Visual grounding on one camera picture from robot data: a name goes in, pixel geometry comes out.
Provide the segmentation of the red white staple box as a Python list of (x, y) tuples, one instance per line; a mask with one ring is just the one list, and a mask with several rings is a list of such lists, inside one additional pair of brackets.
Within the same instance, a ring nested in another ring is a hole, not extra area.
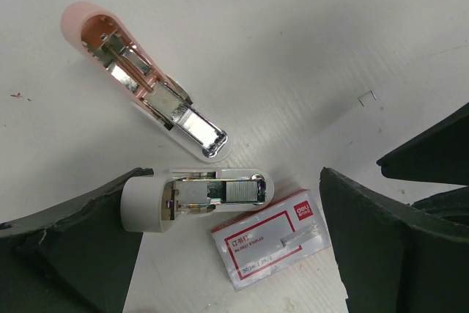
[(324, 218), (308, 189), (226, 221), (211, 235), (237, 291), (330, 247)]

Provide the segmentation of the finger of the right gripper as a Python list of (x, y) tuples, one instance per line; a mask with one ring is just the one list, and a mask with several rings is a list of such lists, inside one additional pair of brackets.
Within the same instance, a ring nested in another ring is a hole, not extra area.
[(468, 105), (377, 161), (384, 177), (426, 183), (468, 182)]
[(469, 191), (468, 188), (458, 188), (435, 194), (414, 202), (412, 207), (447, 221), (468, 225)]

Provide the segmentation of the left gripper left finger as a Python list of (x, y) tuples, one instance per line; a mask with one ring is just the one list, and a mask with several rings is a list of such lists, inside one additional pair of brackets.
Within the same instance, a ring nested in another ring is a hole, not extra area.
[(142, 233), (124, 230), (120, 200), (136, 168), (38, 213), (1, 224), (2, 312), (122, 312)]

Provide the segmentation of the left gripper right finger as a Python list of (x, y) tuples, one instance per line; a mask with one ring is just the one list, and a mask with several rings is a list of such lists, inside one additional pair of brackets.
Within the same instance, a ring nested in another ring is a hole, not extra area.
[(468, 225), (324, 168), (320, 199), (349, 312), (467, 312)]

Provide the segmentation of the staple strips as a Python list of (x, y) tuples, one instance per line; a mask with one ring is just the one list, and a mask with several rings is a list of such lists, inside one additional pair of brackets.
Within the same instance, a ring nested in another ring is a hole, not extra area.
[(226, 182), (226, 203), (261, 204), (265, 201), (263, 180), (243, 180)]

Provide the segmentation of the white stapler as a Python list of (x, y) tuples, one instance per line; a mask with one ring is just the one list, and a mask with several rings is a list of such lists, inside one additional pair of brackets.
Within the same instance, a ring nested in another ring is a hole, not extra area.
[[(261, 204), (226, 203), (226, 182), (263, 180), (265, 201)], [(120, 217), (128, 232), (163, 233), (182, 216), (213, 213), (255, 212), (273, 200), (272, 177), (258, 169), (168, 169), (125, 182)]]

